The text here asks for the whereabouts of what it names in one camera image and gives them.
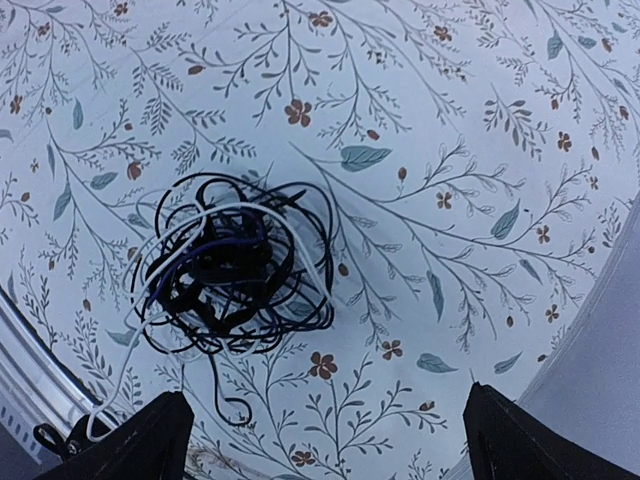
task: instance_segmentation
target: leaf print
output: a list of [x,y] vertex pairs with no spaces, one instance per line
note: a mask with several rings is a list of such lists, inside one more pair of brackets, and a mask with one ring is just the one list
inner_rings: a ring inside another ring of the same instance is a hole
[[53,148],[51,145],[47,145],[47,159],[49,160],[49,168],[51,168],[51,175],[56,178],[56,157],[53,154]]
[[69,205],[70,201],[71,201],[71,187],[69,186],[69,182],[67,182],[64,186],[64,191],[56,200],[56,205],[53,209],[54,222],[62,216],[65,209]]
[[627,91],[627,87],[624,86],[624,83],[622,83],[620,80],[618,80],[617,78],[613,79],[613,84],[618,87],[620,90],[622,90],[624,93],[628,94],[629,92]]
[[151,228],[151,225],[149,225],[149,222],[147,222],[144,218],[142,218],[137,213],[130,213],[127,216],[127,222],[129,222],[131,225],[135,227]]
[[13,284],[13,272],[9,275],[9,280],[7,280],[7,293],[14,305],[18,305],[18,296],[16,295],[15,285]]
[[[131,343],[131,339],[133,335],[136,333],[135,330],[130,329],[127,333],[118,333],[118,332],[110,332],[107,330],[107,335],[111,337],[111,340],[116,342],[118,345],[122,345],[123,347],[128,347]],[[140,340],[136,340],[135,346],[137,347],[140,344]]]
[[513,357],[509,358],[508,360],[503,360],[502,362],[496,363],[493,366],[494,373],[496,375],[501,375],[501,374],[506,373],[509,370],[511,370],[511,368],[513,368],[513,366],[516,364],[516,362],[520,358],[520,355],[522,355],[522,352],[520,352],[517,355],[514,355]]
[[73,129],[78,130],[83,122],[84,114],[82,113],[82,105],[80,105],[80,101],[76,98],[76,104],[73,107]]
[[13,137],[11,136],[11,132],[9,130],[0,129],[0,138],[8,138],[13,142]]
[[557,30],[553,31],[553,36],[547,40],[547,54],[549,55],[549,60],[553,60],[560,55],[560,51],[564,44],[562,43],[562,39],[560,35],[558,35]]
[[524,268],[527,271],[529,275],[531,275],[533,278],[538,280],[538,282],[540,282],[540,285],[542,285],[542,280],[540,279],[540,275],[538,275],[538,272],[536,272],[536,270],[533,268],[533,265],[531,265],[531,262],[529,260],[527,260],[526,258],[523,258],[522,260],[520,260],[520,265],[522,266],[522,268]]
[[442,285],[440,279],[431,271],[427,272],[427,279],[429,285],[431,285],[431,291],[433,293],[433,305],[438,312],[438,322],[442,319],[442,311],[444,310],[444,296],[442,295]]
[[91,179],[91,183],[89,184],[91,188],[94,190],[102,190],[111,182],[113,182],[118,174],[116,172],[107,172],[102,175],[96,175]]
[[524,3],[527,5],[527,7],[529,7],[529,10],[531,10],[531,13],[533,13],[533,16],[537,20],[538,19],[538,15],[536,14],[536,11],[533,8],[533,5],[531,4],[531,0],[524,0]]
[[364,145],[344,147],[340,151],[342,168],[347,172],[359,172],[380,163],[391,153],[388,148],[372,148]]
[[507,238],[507,235],[511,233],[513,225],[516,223],[516,220],[518,220],[519,213],[520,200],[518,199],[516,206],[504,213],[491,228],[491,235],[493,235],[497,240],[504,240]]
[[458,370],[457,368],[450,367],[444,363],[440,357],[432,353],[423,353],[420,355],[416,365],[418,365],[418,368],[422,368],[431,373],[449,373]]
[[626,28],[621,27],[616,22],[611,22],[611,26],[616,32],[625,33],[627,31]]
[[591,50],[593,47],[596,46],[598,42],[596,42],[593,38],[583,37],[582,35],[580,35],[578,37],[578,43],[582,45],[584,48],[586,48],[587,50]]

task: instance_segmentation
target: white cable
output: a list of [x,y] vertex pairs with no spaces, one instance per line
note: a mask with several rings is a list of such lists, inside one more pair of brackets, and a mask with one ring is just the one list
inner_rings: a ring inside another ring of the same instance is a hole
[[[202,207],[200,205],[198,205],[197,203],[194,204],[198,209],[201,209]],[[264,207],[262,205],[258,205],[255,203],[250,203],[250,202],[233,202],[233,203],[228,203],[226,205],[220,205],[217,207],[211,207],[208,208],[206,210],[203,210],[201,212],[199,212],[197,215],[194,215],[193,217],[179,223],[178,225],[176,225],[175,227],[173,227],[172,229],[170,229],[169,231],[165,232],[159,239],[157,239],[157,241],[155,242],[154,247],[151,248],[150,252],[147,254],[147,256],[162,242],[164,242],[167,238],[169,238],[171,235],[173,235],[176,231],[178,231],[179,229],[181,229],[182,227],[193,223],[196,220],[200,220],[203,219],[203,221],[200,224],[200,227],[198,228],[198,230],[189,238],[188,241],[186,241],[184,243],[184,245],[182,245],[180,248],[178,248],[171,256],[169,256],[169,258],[167,258],[162,265],[160,265],[156,271],[147,279],[147,281],[143,284],[143,288],[142,288],[142,292],[140,292],[140,295],[138,296],[138,298],[132,303],[131,308],[129,309],[129,311],[127,312],[127,314],[124,316],[124,323],[126,325],[128,325],[127,319],[129,318],[129,316],[133,313],[135,307],[138,305],[138,303],[140,303],[140,301],[142,300],[142,298],[144,297],[144,295],[147,294],[146,290],[149,287],[149,285],[151,285],[151,283],[156,279],[156,277],[158,277],[164,270],[165,268],[167,268],[180,254],[182,254],[182,252],[184,252],[184,250],[186,250],[189,245],[191,245],[191,243],[202,233],[202,231],[204,230],[206,221],[204,220],[209,214],[211,213],[217,213],[217,212],[221,212],[224,210],[229,210],[229,209],[253,209],[253,210],[257,210],[259,212],[263,212],[266,213],[267,215],[270,215],[272,218],[274,218],[275,220],[277,220],[278,222],[280,222],[282,224],[283,227],[285,227],[287,230],[289,230],[289,232],[291,233],[291,235],[293,236],[294,240],[296,241],[296,243],[298,244],[299,247],[299,252],[300,255],[302,257],[302,263],[304,264],[305,268],[307,269],[307,272],[309,273],[309,276],[311,277],[311,279],[313,280],[313,283],[315,283],[316,287],[318,288],[318,290],[325,296],[325,298],[327,299],[327,301],[333,305],[334,307],[336,307],[331,294],[329,293],[329,291],[327,290],[327,287],[325,286],[325,284],[322,282],[322,280],[320,279],[320,276],[318,275],[318,272],[315,269],[315,266],[313,264],[313,260],[311,260],[311,256],[309,255],[309,252],[307,251],[307,248],[304,245],[304,242],[302,241],[302,239],[300,238],[300,236],[298,235],[298,233],[293,229],[293,227],[291,225],[289,225],[289,223],[287,222],[287,220],[280,215],[279,213]],[[151,240],[153,240],[153,238],[155,237],[150,237],[147,240],[145,240],[143,242],[143,244],[141,245],[141,247],[139,248],[138,252],[140,252],[142,250],[142,248],[144,248],[144,246],[146,246]],[[136,257],[137,255],[134,255],[131,260],[129,260],[129,264],[127,265],[127,268],[125,269],[125,274],[130,270],[131,266],[133,265],[133,263],[136,261]],[[89,440],[91,440],[92,442],[99,442],[101,440],[103,440],[104,438],[106,438],[109,433],[101,436],[101,437],[94,437],[91,434],[91,431],[93,429],[93,423],[95,422],[96,417],[98,416],[98,414],[104,412],[107,408],[109,408],[113,402],[115,402],[116,398],[118,397],[118,392],[120,391],[120,386],[122,384],[122,381],[124,379],[125,376],[125,372],[127,369],[127,366],[129,364],[129,360],[131,359],[131,354],[133,353],[133,349],[135,348],[136,342],[138,340],[138,338],[140,337],[140,335],[142,334],[142,332],[144,331],[144,329],[151,324],[151,322],[158,320],[159,318],[162,318],[165,316],[165,313],[159,313],[157,315],[153,315],[149,318],[147,318],[144,322],[142,322],[138,328],[136,328],[135,333],[133,334],[133,337],[131,338],[131,341],[129,343],[129,347],[127,348],[127,353],[125,355],[125,359],[124,362],[122,362],[122,367],[120,368],[120,374],[118,375],[118,381],[116,382],[116,385],[114,387],[113,392],[111,393],[111,395],[109,396],[109,398],[99,407],[97,407],[96,409],[94,409],[91,414],[89,415],[89,421],[87,423],[87,438]]]

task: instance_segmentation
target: gray floor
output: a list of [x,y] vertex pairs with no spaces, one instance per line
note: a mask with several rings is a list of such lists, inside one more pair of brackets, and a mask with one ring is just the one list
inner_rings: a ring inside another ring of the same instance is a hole
[[38,465],[22,445],[7,430],[0,426],[0,480],[29,480],[52,469],[59,462],[58,457],[42,450],[42,465]]

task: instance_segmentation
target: flower print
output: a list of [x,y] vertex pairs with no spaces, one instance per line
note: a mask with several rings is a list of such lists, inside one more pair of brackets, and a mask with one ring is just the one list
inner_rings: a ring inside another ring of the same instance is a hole
[[13,97],[13,100],[11,100],[9,107],[11,109],[11,113],[15,113],[16,115],[19,114],[20,109],[22,108],[22,95],[16,95],[15,97]]
[[447,27],[436,26],[436,28],[433,31],[433,33],[434,33],[434,35],[436,37],[438,37],[440,39],[441,42],[444,42],[444,41],[450,42],[451,41],[451,34],[449,33],[449,29]]
[[560,314],[557,312],[557,310],[558,306],[554,303],[553,305],[551,305],[551,308],[544,312],[549,323],[552,323],[554,320],[557,320],[560,317]]
[[320,352],[313,352],[311,355],[311,363],[313,367],[309,370],[312,377],[318,375],[323,380],[329,380],[331,375],[338,371],[338,366],[333,362],[333,355],[320,355]]
[[314,27],[328,27],[333,22],[333,18],[326,10],[320,13],[310,13],[309,20],[311,20],[311,25]]
[[447,210],[451,210],[451,193],[446,192],[444,195],[440,192],[436,194],[436,198],[438,199],[438,208],[446,208]]
[[284,107],[284,113],[289,116],[289,123],[291,125],[295,125],[300,122],[300,125],[303,127],[308,127],[311,123],[311,118],[308,115],[310,111],[311,104],[309,102],[304,102],[303,105],[297,98],[291,100],[291,105]]
[[382,358],[384,358],[385,360],[391,360],[391,357],[393,357],[394,355],[396,357],[402,356],[400,340],[394,340],[393,342],[391,342],[391,344],[389,344],[389,342],[387,341],[384,341],[382,342],[382,349],[386,350],[386,352],[382,354]]
[[114,13],[116,16],[125,15],[129,11],[129,4],[127,2],[119,3],[116,5]]
[[538,242],[541,244],[549,243],[551,241],[551,237],[549,236],[549,225],[538,227],[536,233],[538,234]]
[[300,450],[297,450],[291,455],[291,460],[295,462],[296,467],[304,467],[305,465],[313,465],[316,463],[316,460],[311,458],[311,452],[302,452]]
[[558,148],[568,152],[571,148],[571,140],[568,133],[558,132]]

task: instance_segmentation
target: floral pattern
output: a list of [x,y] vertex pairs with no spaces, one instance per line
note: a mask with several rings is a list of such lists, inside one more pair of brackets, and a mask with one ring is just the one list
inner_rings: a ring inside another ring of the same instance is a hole
[[144,342],[113,413],[182,386],[199,480],[443,478],[471,382],[516,398],[620,234],[640,184],[640,9],[240,3],[0,0],[0,285],[106,398],[143,195],[207,170],[317,184],[336,321],[219,357],[254,421],[211,413],[207,362],[182,377]]

